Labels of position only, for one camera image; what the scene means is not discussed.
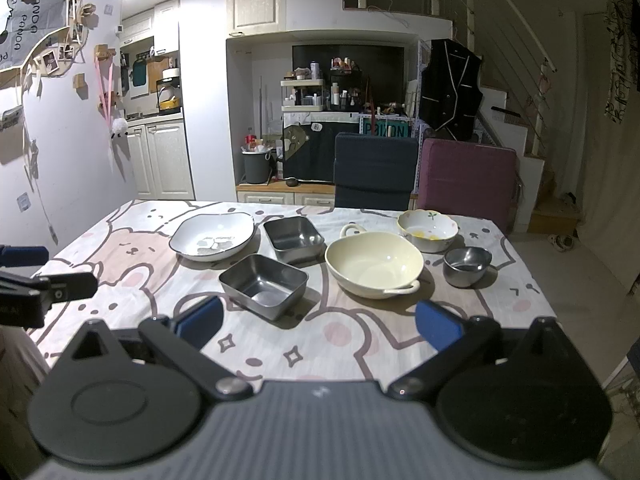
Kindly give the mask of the small round steel bowl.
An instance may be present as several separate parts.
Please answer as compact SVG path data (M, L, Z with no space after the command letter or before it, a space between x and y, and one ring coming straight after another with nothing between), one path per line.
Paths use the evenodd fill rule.
M450 249L444 255L442 274L449 285L469 288L483 278L491 261L491 253L481 247Z

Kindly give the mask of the white plate dark rim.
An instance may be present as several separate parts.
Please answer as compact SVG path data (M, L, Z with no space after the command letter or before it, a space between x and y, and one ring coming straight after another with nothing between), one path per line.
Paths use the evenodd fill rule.
M245 212L197 214L184 220L169 240L169 248L192 262L217 262L243 250L256 231Z

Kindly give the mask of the steel rectangular tray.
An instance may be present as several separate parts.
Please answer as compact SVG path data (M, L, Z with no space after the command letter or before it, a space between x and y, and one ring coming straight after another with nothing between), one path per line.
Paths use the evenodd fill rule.
M326 248L323 236L302 216L270 220L264 229L277 259L287 264L317 259Z
M295 266L251 254L222 272L219 281L235 304L274 322L303 298L308 275Z

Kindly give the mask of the floral yellow-rimmed bowl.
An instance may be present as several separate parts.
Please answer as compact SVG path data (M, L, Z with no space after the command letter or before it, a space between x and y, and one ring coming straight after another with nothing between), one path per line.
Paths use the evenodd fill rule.
M453 218L434 210L407 210L399 216L397 224L401 235L427 254L446 252L459 234Z

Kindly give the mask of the cream two-handled bowl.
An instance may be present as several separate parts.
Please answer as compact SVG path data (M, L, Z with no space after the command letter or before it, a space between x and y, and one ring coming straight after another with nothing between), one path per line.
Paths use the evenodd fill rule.
M360 298L411 295L421 286L422 254L397 234L345 224L338 239L326 248L324 258L341 288Z

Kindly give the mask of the bear print tablecloth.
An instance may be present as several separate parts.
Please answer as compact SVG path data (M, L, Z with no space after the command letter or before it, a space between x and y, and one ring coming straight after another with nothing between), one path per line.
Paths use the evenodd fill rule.
M250 214L258 226L302 216L326 240L349 223L369 231L395 232L393 211L332 209L181 200L133 200L74 240L44 267L47 274L92 272L99 282L87 300L56 304L43 328L30 336L54 363L79 326L102 318L111 328L130 328L152 314L173 316L210 295L221 295L225 261L197 263L169 246L179 226L198 214ZM204 353L253 385L266 379L375 379L387 385L429 359L433 347L413 321L420 299L468 318L485 315L506 327L526 327L552 307L509 240L490 221L462 217L460 240L491 253L487 275L471 289L450 286L442 257L429 255L416 295L367 300L349 295L323 261L306 264L302 300L277 322L267 322L234 304L224 306L224 325Z

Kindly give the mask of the slippers on floor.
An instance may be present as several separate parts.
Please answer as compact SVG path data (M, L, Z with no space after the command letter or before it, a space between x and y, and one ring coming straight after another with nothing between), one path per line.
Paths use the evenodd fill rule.
M569 252L579 242L579 238L574 235L551 234L548 236L548 242L558 252Z

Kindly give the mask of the maroon floor chair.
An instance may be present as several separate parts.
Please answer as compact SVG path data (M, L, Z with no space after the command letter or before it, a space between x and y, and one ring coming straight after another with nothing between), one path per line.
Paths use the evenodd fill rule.
M509 225L518 155L510 148L427 139L420 159L416 206L442 214Z

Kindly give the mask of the pink ribbon plush hanging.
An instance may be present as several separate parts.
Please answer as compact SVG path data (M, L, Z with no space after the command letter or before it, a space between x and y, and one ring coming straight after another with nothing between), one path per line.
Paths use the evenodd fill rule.
M116 50L107 44L97 44L93 50L93 66L98 84L98 111L104 118L111 138L119 138L126 133L128 122L116 110L119 96L116 91Z

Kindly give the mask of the grey trash bin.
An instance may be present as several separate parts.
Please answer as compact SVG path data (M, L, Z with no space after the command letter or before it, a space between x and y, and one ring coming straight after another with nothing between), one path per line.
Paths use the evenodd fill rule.
M271 178L272 151L244 151L244 178L248 184L265 184Z

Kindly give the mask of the dark blue floor chair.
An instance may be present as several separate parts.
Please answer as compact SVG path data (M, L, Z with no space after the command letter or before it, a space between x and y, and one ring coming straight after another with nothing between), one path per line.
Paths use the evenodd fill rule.
M419 144L413 138L340 133L335 138L337 208L403 211L416 180Z

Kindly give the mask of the black jacket hanging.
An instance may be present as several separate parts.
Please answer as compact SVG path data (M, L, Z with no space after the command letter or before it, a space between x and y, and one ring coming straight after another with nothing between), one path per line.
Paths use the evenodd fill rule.
M475 142L475 121L483 93L482 60L451 39L432 41L431 56L422 72L419 117L436 136Z

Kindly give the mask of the staircase with railing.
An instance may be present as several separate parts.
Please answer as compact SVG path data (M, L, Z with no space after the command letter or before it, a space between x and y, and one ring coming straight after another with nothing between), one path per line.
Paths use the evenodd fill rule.
M573 114L577 34L553 0L344 0L350 10L446 18L452 36L482 59L483 114L504 142L521 140L524 186L518 225L570 234L579 209L563 193L562 144Z

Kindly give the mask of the patterned hanging curtain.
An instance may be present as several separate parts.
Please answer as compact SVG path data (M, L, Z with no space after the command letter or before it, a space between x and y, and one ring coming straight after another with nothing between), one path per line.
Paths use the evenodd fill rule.
M639 0L608 0L605 28L610 40L610 82L604 114L621 124L632 88L639 88Z

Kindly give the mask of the wall photo collage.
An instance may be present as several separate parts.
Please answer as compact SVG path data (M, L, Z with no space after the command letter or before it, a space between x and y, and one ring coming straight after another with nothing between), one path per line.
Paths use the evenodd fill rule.
M88 40L85 0L1 0L1 85L65 75Z

